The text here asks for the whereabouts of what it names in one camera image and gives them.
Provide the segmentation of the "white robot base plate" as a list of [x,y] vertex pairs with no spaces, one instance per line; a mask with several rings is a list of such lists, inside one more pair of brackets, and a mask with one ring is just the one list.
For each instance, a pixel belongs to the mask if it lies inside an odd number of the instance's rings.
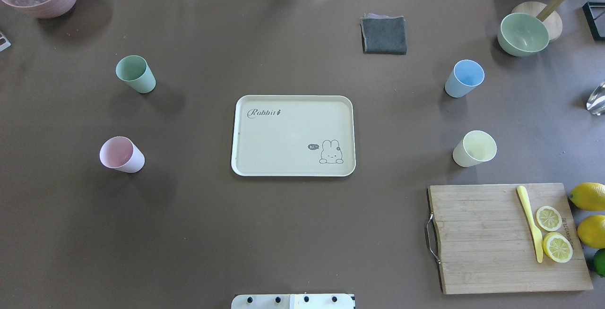
[[232,309],[354,309],[353,294],[240,294],[231,303]]

